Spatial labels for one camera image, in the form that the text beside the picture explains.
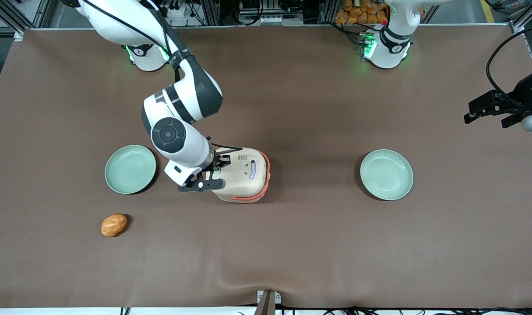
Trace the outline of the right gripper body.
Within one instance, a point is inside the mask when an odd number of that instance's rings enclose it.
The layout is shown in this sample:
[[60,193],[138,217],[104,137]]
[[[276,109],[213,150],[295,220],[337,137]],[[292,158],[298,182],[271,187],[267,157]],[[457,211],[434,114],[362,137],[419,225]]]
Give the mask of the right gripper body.
[[215,156],[215,150],[210,149],[205,159],[194,167],[185,167],[170,160],[164,168],[164,173],[179,187],[187,187],[199,174],[214,167]]

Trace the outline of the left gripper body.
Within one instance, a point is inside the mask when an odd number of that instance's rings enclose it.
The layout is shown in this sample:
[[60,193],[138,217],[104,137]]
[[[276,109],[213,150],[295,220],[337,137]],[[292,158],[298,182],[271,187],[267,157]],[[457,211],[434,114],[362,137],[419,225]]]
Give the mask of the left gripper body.
[[510,92],[510,97],[518,109],[524,113],[532,113],[532,73],[516,84]]

